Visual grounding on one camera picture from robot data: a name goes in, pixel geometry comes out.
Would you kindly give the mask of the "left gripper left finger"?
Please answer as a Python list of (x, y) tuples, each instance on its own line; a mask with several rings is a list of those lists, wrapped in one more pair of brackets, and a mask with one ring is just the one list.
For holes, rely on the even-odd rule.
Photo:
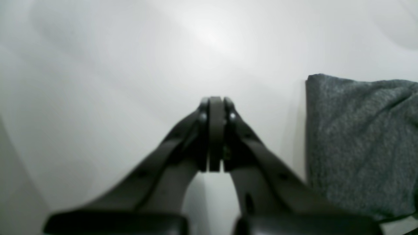
[(188, 235), (185, 193), (206, 168), (209, 98), (104, 195), (50, 216), (46, 235)]

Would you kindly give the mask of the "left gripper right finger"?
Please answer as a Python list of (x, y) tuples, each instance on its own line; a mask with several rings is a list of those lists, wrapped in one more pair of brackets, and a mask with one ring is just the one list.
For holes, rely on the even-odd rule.
[(334, 206), (275, 156), (230, 98), (209, 98), (209, 169), (233, 180), (241, 217), (234, 235), (382, 235), (370, 217)]

